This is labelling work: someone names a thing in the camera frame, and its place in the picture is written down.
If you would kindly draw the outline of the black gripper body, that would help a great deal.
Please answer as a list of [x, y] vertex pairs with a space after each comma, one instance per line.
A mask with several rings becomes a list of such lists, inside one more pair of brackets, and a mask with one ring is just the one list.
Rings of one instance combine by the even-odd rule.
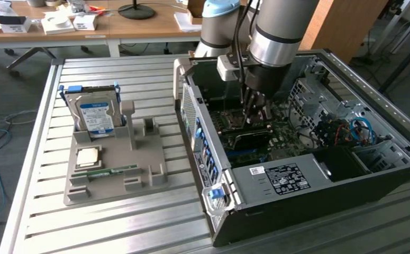
[[249, 66], [245, 74], [245, 84], [252, 90], [260, 92], [266, 97], [274, 97], [289, 71], [290, 65], [282, 67]]

